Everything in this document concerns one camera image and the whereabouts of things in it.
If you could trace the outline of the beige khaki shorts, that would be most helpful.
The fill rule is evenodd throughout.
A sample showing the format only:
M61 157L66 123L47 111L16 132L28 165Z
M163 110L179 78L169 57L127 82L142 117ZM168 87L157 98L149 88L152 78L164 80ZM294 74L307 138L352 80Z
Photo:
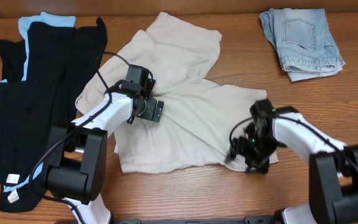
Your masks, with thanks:
M219 57L221 38L216 30L162 12L86 84L75 101L84 114L100 104L107 87L126 76L129 64L154 75L152 94L164 103L161 120L137 118L114 133L123 172L159 174L225 164L229 133L267 94L206 78Z

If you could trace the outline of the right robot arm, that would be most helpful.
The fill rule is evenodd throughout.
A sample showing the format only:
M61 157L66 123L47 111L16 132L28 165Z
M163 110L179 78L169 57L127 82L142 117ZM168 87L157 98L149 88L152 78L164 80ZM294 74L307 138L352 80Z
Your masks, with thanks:
M273 215L245 217L245 223L358 223L358 144L331 138L292 106L274 108L268 99L250 107L244 134L229 137L226 162L245 159L246 172L266 174L270 156L288 147L308 163L308 202Z

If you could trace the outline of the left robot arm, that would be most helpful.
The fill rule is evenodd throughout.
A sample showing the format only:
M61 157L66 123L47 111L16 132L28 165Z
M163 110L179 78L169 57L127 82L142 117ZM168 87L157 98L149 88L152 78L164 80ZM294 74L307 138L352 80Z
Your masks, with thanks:
M136 118L160 121L164 103L151 97L154 85L152 72L130 64L125 79L107 88L88 114L51 127L40 184L53 200L69 206L76 223L113 223L101 196L108 138Z

